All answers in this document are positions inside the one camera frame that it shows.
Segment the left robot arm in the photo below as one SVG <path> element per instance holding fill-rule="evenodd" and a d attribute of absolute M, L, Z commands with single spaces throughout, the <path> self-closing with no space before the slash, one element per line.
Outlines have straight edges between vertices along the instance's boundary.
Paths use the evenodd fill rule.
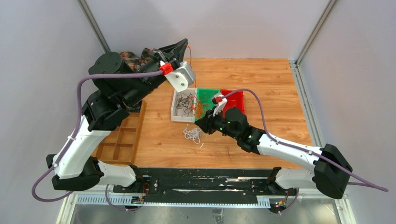
<path fill-rule="evenodd" d="M 102 140 L 129 116 L 128 108 L 141 102 L 165 81 L 177 92 L 184 91 L 195 80 L 190 65 L 184 61 L 187 39 L 149 52 L 149 60 L 133 70 L 117 52 L 101 55 L 79 81 L 77 93 L 84 81 L 92 80 L 97 90 L 82 103 L 78 101 L 76 126 L 65 146 L 46 158 L 54 171 L 55 190 L 84 191 L 96 185 L 120 185 L 137 193 L 143 180 L 135 166 L 116 166 L 93 157 Z"/>

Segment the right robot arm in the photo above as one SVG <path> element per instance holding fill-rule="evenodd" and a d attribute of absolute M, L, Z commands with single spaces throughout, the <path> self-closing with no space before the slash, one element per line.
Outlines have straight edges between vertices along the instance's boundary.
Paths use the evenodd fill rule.
<path fill-rule="evenodd" d="M 302 167 L 301 170 L 274 168 L 267 181 L 267 189 L 274 195 L 290 188 L 317 189 L 333 199 L 344 195 L 350 179 L 348 172 L 353 169 L 334 145 L 313 147 L 270 138 L 263 129 L 250 125 L 246 115 L 236 107 L 227 110 L 225 116 L 208 110 L 195 124 L 206 134 L 219 131 L 235 139 L 248 153 L 278 157 Z"/>

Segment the green plastic bin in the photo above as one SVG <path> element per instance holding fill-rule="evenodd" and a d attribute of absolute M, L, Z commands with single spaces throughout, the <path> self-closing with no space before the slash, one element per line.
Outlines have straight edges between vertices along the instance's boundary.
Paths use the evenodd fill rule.
<path fill-rule="evenodd" d="M 220 89 L 197 89 L 197 96 L 194 103 L 195 120 L 204 117 L 206 111 L 211 110 L 214 107 L 214 104 L 212 103 L 212 97 L 219 92 Z"/>

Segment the white plastic bin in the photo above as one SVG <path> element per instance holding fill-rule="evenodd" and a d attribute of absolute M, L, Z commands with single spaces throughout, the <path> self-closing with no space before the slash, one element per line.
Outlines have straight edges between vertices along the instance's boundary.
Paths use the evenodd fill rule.
<path fill-rule="evenodd" d="M 174 91 L 171 103 L 171 121 L 173 122 L 195 122 L 194 103 L 197 96 L 195 88 L 187 88 L 182 92 Z"/>

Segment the red plastic bin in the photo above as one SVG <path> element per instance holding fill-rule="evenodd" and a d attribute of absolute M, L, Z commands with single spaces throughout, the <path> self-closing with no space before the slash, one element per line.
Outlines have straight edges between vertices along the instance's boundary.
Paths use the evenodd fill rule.
<path fill-rule="evenodd" d="M 236 92 L 227 97 L 227 103 L 222 111 L 222 117 L 225 117 L 226 111 L 232 108 L 238 108 L 242 114 L 245 114 L 244 94 L 242 91 Z"/>

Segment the plaid cloth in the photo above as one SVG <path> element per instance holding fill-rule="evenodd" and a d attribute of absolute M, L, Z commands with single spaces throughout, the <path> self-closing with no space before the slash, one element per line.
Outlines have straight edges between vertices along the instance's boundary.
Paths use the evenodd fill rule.
<path fill-rule="evenodd" d="M 120 55 L 132 71 L 137 72 L 154 58 L 155 51 L 156 49 L 144 48 L 140 56 L 131 51 L 121 52 Z"/>

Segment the wooden compartment tray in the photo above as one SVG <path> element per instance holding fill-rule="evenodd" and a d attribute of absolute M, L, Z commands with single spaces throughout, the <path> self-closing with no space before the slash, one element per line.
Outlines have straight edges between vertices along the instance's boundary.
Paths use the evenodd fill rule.
<path fill-rule="evenodd" d="M 144 100 L 134 106 L 121 125 L 99 143 L 92 156 L 112 165 L 134 164 L 146 107 Z"/>

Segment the left aluminium frame post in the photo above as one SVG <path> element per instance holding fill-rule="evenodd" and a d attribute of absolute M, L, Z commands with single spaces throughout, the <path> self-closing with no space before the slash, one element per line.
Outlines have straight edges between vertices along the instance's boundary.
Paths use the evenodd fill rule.
<path fill-rule="evenodd" d="M 109 45 L 108 45 L 108 43 L 107 43 L 107 41 L 106 41 L 101 29 L 99 27 L 99 24 L 97 23 L 94 15 L 93 15 L 90 7 L 89 7 L 88 2 L 86 0 L 77 0 L 77 3 L 79 4 L 80 9 L 82 10 L 83 14 L 85 15 L 86 20 L 90 24 L 91 29 L 94 32 L 94 34 L 95 34 L 99 44 L 101 45 L 102 49 L 105 52 L 110 52 L 111 49 L 110 49 L 110 47 L 109 47 Z"/>

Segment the aluminium frame post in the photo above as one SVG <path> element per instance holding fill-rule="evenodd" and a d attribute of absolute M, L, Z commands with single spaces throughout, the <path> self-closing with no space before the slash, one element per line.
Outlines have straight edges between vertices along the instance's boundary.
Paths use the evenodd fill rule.
<path fill-rule="evenodd" d="M 111 49 L 110 49 L 110 47 L 109 47 L 109 45 L 108 45 L 108 43 L 107 43 L 107 41 L 106 41 L 101 29 L 99 27 L 99 24 L 97 23 L 94 15 L 93 15 L 90 7 L 89 7 L 88 2 L 86 0 L 77 0 L 77 3 L 79 4 L 80 9 L 82 10 L 83 14 L 85 15 L 86 20 L 90 24 L 91 29 L 94 32 L 94 34 L 95 34 L 99 44 L 101 45 L 102 49 L 105 52 L 110 52 Z"/>
<path fill-rule="evenodd" d="M 328 18 L 330 17 L 330 15 L 331 15 L 332 11 L 334 10 L 334 8 L 336 7 L 337 3 L 338 3 L 338 0 L 329 0 L 328 1 L 326 7 L 324 8 L 318 21 L 316 22 L 313 30 L 311 31 L 307 41 L 305 42 L 304 46 L 302 47 L 302 50 L 300 51 L 297 59 L 295 60 L 296 66 L 299 66 L 305 59 L 306 55 L 308 54 L 308 51 L 310 50 L 311 46 L 315 42 L 320 31 L 326 24 Z"/>

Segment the aluminium front rail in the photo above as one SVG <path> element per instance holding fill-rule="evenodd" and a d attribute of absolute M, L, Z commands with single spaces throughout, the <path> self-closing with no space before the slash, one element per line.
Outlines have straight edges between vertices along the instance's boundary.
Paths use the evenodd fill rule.
<path fill-rule="evenodd" d="M 353 224 L 347 196 L 331 199 L 300 189 L 291 199 L 258 196 L 254 204 L 151 203 L 145 196 L 94 187 L 71 195 L 59 224 Z"/>

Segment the right aluminium frame post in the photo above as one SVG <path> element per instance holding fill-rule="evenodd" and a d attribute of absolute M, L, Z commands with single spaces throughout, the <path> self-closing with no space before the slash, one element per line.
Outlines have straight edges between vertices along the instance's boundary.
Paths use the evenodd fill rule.
<path fill-rule="evenodd" d="M 300 51 L 297 59 L 295 60 L 296 66 L 299 66 L 305 59 L 306 55 L 308 54 L 308 51 L 310 50 L 311 46 L 315 42 L 320 31 L 326 24 L 328 18 L 330 17 L 330 15 L 331 15 L 332 11 L 334 10 L 334 8 L 336 7 L 337 3 L 338 3 L 338 0 L 329 0 L 328 1 L 326 7 L 324 8 L 318 21 L 316 22 L 313 30 L 311 31 L 307 41 L 305 42 L 304 46 L 302 47 L 302 50 Z"/>

